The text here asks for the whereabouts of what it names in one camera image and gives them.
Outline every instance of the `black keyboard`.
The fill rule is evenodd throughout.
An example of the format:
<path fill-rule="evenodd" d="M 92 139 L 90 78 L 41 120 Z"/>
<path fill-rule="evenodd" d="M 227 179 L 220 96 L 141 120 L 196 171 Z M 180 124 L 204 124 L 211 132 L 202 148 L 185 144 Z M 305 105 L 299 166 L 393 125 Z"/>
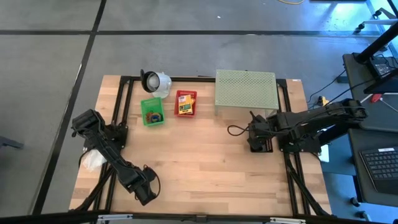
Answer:
<path fill-rule="evenodd" d="M 398 194 L 398 149 L 361 151 L 361 157 L 378 192 Z"/>

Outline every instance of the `red basket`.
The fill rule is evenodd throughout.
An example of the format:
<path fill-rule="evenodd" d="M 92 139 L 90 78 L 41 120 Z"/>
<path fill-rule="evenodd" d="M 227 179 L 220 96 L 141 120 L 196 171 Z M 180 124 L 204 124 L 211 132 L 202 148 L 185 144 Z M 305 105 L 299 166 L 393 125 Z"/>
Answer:
<path fill-rule="evenodd" d="M 192 104 L 192 114 L 179 114 L 178 113 L 178 98 L 180 96 L 191 95 L 195 102 Z M 174 106 L 174 115 L 182 118 L 193 118 L 197 113 L 197 92 L 196 91 L 188 91 L 188 90 L 177 90 L 177 94 L 175 94 L 175 106 Z"/>

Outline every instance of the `gray floor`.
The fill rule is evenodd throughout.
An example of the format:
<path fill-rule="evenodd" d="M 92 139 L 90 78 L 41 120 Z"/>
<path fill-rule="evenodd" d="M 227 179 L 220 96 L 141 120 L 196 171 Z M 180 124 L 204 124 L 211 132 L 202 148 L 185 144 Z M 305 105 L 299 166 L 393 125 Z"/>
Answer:
<path fill-rule="evenodd" d="M 0 1 L 0 29 L 91 30 L 99 5 L 97 0 Z M 99 29 L 327 32 L 354 30 L 370 17 L 365 2 L 305 1 L 291 6 L 276 0 L 115 0 L 107 2 Z M 367 26 L 366 30 L 377 27 Z M 0 150 L 0 217 L 29 212 L 87 40 L 87 35 L 0 35 L 0 135 L 25 144 L 21 151 L 8 147 Z M 137 75 L 141 68 L 172 76 L 214 76 L 216 69 L 275 72 L 277 78 L 302 79 L 309 97 L 344 70 L 343 54 L 360 52 L 373 40 L 238 35 L 97 36 L 72 117 L 94 107 L 103 75 Z M 332 98 L 347 87 L 335 83 L 322 94 Z M 70 135 L 69 130 L 45 202 L 45 213 L 68 209 L 83 144 L 82 139 Z M 338 187 L 335 179 L 327 180 L 329 186 L 334 186 L 332 190 Z M 331 193 L 330 189 L 333 213 L 354 218 L 354 213 L 347 212 L 349 209 L 343 211 L 344 207 L 335 200 L 348 196 L 339 190 Z"/>

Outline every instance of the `green plastic bin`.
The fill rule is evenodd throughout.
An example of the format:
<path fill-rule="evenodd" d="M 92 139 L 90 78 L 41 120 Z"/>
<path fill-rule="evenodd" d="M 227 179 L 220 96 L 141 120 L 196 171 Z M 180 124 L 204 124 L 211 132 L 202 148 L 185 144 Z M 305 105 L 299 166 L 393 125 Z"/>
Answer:
<path fill-rule="evenodd" d="M 146 114 L 149 112 L 160 113 L 162 115 L 162 121 L 156 123 L 147 123 Z M 148 100 L 141 100 L 141 113 L 142 113 L 142 121 L 145 126 L 155 126 L 158 124 L 164 123 L 164 110 L 162 99 L 160 97 L 151 98 Z"/>

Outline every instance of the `wooden tabletop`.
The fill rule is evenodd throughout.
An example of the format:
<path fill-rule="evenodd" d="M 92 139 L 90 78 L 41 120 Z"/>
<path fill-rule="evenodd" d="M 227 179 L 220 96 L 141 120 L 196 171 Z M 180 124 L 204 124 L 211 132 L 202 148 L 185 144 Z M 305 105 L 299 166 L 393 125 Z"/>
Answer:
<path fill-rule="evenodd" d="M 110 123 L 118 92 L 120 76 L 105 75 L 95 110 Z M 292 111 L 307 109 L 300 80 L 287 80 Z M 174 116 L 177 90 L 198 93 L 194 118 Z M 246 127 L 251 120 L 249 109 L 220 108 L 215 116 L 215 84 L 207 82 L 173 82 L 170 96 L 163 100 L 165 123 L 145 127 L 142 122 L 141 100 L 152 98 L 140 82 L 134 82 L 127 125 L 129 133 L 122 156 L 134 165 L 147 164 L 160 177 L 161 193 L 142 206 L 116 182 L 111 210 L 114 212 L 179 213 L 212 215 L 292 215 L 283 155 L 276 138 L 273 153 L 251 153 L 247 134 L 230 136 L 231 124 Z M 282 110 L 285 110 L 279 88 Z M 121 119 L 123 106 L 119 112 Z M 252 110 L 254 114 L 273 111 Z M 319 160 L 301 153 L 305 183 L 323 209 L 330 212 L 328 196 Z M 70 208 L 79 206 L 98 182 L 99 170 L 89 172 L 82 165 L 73 191 Z M 154 192 L 156 181 L 151 182 Z M 299 211 L 300 192 L 296 186 Z M 101 208 L 108 188 L 104 188 Z"/>

